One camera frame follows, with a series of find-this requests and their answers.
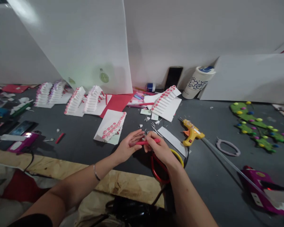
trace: yellow glue gun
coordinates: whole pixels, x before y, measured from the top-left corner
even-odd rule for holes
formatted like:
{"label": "yellow glue gun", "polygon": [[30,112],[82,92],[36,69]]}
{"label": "yellow glue gun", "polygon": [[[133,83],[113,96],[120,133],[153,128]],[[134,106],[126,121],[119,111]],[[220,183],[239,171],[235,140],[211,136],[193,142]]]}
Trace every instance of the yellow glue gun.
{"label": "yellow glue gun", "polygon": [[205,135],[202,132],[199,132],[199,129],[194,126],[190,121],[186,119],[182,119],[182,122],[185,127],[187,127],[187,131],[183,131],[185,135],[187,135],[187,139],[183,141],[183,145],[186,147],[191,146],[193,143],[194,139],[197,137],[198,139],[202,139],[205,137]]}

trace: paper cup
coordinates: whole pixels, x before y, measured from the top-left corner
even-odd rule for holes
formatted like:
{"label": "paper cup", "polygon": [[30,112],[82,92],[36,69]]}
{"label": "paper cup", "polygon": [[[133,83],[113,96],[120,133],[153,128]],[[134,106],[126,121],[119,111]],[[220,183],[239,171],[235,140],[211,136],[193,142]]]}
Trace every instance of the paper cup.
{"label": "paper cup", "polygon": [[197,67],[196,71],[193,73],[192,78],[187,83],[182,96],[186,99],[193,99],[215,74],[215,69],[212,66]]}

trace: grey table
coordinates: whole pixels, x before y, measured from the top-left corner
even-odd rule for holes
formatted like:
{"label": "grey table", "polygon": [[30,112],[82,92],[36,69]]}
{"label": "grey table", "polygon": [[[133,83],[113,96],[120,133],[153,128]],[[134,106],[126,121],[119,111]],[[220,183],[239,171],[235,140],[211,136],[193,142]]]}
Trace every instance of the grey table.
{"label": "grey table", "polygon": [[[35,92],[36,89],[29,89],[18,94],[16,98],[35,98]],[[276,149],[275,154],[268,154],[264,149],[254,147],[255,143],[234,127],[238,120],[231,113],[230,104],[231,102],[183,100],[173,122],[162,120],[158,129],[164,126],[179,140],[183,140],[184,135],[181,132],[184,127],[178,118],[186,117],[212,144],[215,144],[217,136],[235,144],[241,150],[241,156],[228,158],[238,168],[248,165],[264,171],[276,184],[284,186],[284,144]],[[284,132],[284,117],[271,105],[254,104],[254,107],[255,116]],[[65,105],[55,105],[52,109],[33,107],[34,112],[26,111],[21,115],[20,122],[37,122],[39,125],[35,130],[41,131],[46,139],[57,139],[61,132],[66,134],[59,144],[54,141],[43,143],[36,154],[88,165],[103,159],[116,149],[117,146],[93,140],[102,120],[100,117],[67,116],[64,115],[64,109]],[[145,115],[139,114],[140,110],[126,107],[124,111],[127,116],[120,140],[139,129],[139,124],[143,124],[146,131],[152,130],[152,121],[145,122]],[[233,152],[226,145],[222,147]],[[219,226],[284,226],[283,216],[269,215],[254,205],[249,195],[243,192],[235,170],[225,161],[217,159],[201,140],[193,142],[191,151],[186,172]],[[139,150],[128,161],[117,166],[116,170],[153,176],[150,166],[149,154]]]}

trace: red foam sheet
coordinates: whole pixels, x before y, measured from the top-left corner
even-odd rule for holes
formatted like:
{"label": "red foam sheet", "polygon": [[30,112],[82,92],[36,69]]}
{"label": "red foam sheet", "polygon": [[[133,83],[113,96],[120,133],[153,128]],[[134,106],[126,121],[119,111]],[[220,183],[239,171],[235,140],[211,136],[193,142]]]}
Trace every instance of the red foam sheet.
{"label": "red foam sheet", "polygon": [[29,86],[22,86],[16,84],[8,84],[2,88],[2,91],[11,92],[11,93],[22,93],[24,92]]}
{"label": "red foam sheet", "polygon": [[102,112],[102,114],[100,115],[100,117],[104,118],[104,115],[106,114],[106,111],[108,109],[122,112],[123,109],[126,107],[126,105],[132,99],[133,95],[134,95],[134,93],[133,94],[125,94],[125,95],[112,95],[109,103],[105,107],[105,109]]}

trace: silver bracelet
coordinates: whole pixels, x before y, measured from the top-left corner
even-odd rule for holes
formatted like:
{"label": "silver bracelet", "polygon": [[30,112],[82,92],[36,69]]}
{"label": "silver bracelet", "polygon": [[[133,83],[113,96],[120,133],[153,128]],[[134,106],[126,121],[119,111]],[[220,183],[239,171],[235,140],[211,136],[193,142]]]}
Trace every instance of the silver bracelet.
{"label": "silver bracelet", "polygon": [[96,176],[97,180],[100,181],[100,178],[98,177],[98,175],[97,175],[97,173],[96,173],[95,164],[94,164],[94,172],[95,172],[95,176]]}

